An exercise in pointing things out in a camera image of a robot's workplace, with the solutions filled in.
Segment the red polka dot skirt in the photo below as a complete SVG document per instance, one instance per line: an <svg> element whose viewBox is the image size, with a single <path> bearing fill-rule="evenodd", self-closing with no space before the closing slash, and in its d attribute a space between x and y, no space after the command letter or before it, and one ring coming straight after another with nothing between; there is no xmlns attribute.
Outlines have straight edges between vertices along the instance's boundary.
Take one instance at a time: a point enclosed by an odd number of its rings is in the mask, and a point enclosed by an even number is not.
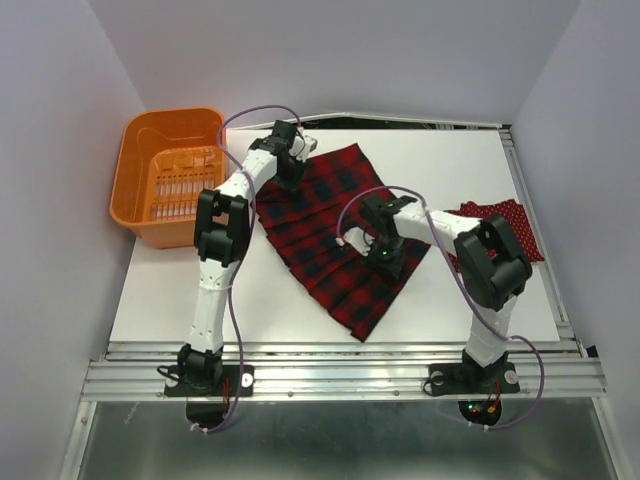
<svg viewBox="0 0 640 480"><path fill-rule="evenodd" d="M487 218L492 215L501 215L514 231L528 260L531 263L545 261L536 243L524 206L515 199L503 200L496 204L478 204L468 201L461 203L457 210L447 210L447 213L470 218Z"/></svg>

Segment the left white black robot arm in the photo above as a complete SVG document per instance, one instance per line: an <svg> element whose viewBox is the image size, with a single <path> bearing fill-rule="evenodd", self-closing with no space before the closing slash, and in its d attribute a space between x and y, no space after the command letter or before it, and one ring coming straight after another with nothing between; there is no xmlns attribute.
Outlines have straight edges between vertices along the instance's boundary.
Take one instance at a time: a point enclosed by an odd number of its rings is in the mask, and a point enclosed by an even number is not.
<svg viewBox="0 0 640 480"><path fill-rule="evenodd" d="M317 140L277 121L255 139L243 162L220 186L198 197L194 247L199 286L194 319L170 374L179 396L209 396L223 379L223 321L228 292L250 244L257 193L267 183L294 191L308 168Z"/></svg>

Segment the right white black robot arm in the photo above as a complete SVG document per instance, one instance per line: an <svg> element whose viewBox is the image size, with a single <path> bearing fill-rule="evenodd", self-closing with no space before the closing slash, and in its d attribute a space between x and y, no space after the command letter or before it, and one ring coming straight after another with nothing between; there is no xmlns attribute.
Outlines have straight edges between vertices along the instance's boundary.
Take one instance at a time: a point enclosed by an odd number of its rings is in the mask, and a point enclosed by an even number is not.
<svg viewBox="0 0 640 480"><path fill-rule="evenodd" d="M515 372L505 343L512 311L532 275L521 244L500 215L486 219L429 212L417 199L366 198L359 214L376 235L357 247L364 263L397 281L405 264L406 240L438 247L446 261L455 257L454 280L472 311L469 339L457 363L429 368L425 384L432 396L481 393Z"/></svg>

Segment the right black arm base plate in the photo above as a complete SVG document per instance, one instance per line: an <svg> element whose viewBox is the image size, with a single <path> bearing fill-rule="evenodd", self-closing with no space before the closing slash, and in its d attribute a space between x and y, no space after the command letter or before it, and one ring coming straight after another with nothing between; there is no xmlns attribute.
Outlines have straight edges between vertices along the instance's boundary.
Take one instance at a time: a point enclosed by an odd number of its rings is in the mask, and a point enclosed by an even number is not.
<svg viewBox="0 0 640 480"><path fill-rule="evenodd" d="M427 385L432 396L516 394L521 388L511 362L481 368L471 363L437 363L428 367Z"/></svg>

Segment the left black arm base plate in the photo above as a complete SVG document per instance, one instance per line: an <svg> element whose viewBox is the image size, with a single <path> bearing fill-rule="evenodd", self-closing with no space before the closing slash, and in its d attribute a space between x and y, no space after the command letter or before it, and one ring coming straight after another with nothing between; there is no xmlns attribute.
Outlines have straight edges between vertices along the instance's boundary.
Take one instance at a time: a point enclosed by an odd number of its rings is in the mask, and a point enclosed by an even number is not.
<svg viewBox="0 0 640 480"><path fill-rule="evenodd" d="M221 380L216 386L194 387L178 375L178 367L161 365L157 372L165 381L164 395L169 398L187 397L251 397L253 395L253 365L245 364L240 370L239 364L223 366Z"/></svg>

